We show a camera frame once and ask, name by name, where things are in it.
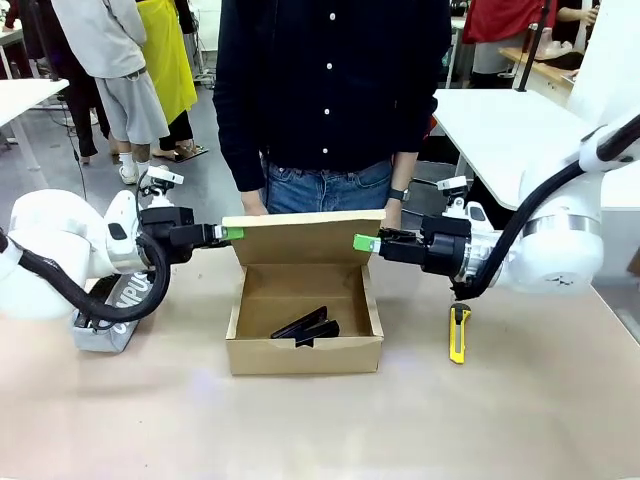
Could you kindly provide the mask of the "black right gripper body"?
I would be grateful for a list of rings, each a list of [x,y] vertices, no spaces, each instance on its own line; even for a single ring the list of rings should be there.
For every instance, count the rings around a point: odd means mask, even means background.
[[[421,235],[425,247],[422,270],[455,278],[461,270],[466,245],[471,240],[471,222],[446,216],[424,216]]]

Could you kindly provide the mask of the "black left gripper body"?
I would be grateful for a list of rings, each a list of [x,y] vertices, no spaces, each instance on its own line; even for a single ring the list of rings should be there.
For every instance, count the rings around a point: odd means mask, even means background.
[[[196,247],[202,246],[205,233],[187,207],[154,207],[141,211],[142,230],[163,248],[170,264],[185,264]]]

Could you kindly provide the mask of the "person's right hand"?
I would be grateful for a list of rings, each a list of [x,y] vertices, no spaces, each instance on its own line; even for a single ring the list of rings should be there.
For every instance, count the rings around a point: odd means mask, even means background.
[[[259,190],[242,192],[241,201],[244,213],[248,216],[261,216],[268,214],[268,210],[263,203],[261,192]]]

